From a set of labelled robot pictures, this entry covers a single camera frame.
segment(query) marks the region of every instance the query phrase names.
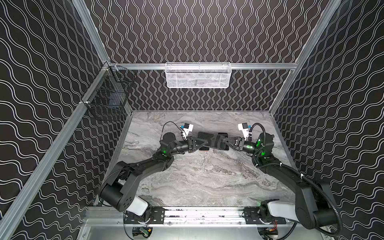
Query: gray marble surface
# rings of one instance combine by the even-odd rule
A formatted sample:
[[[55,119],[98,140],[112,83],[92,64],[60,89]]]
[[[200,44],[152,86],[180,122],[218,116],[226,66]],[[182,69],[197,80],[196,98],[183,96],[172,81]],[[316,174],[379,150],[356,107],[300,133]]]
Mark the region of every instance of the gray marble surface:
[[[261,123],[266,132],[275,134],[273,154],[284,164],[289,160],[267,112],[134,112],[119,161],[126,163],[148,159],[159,147],[162,126],[174,121],[178,126],[193,124],[193,132],[227,132],[242,136],[238,123]],[[168,123],[164,133],[173,132],[181,140],[175,125]],[[255,127],[256,138],[261,129]],[[256,206],[267,199],[294,202],[295,195],[275,178],[256,169],[243,152],[197,151],[175,155],[165,171],[141,181],[137,194],[153,205],[162,206]]]

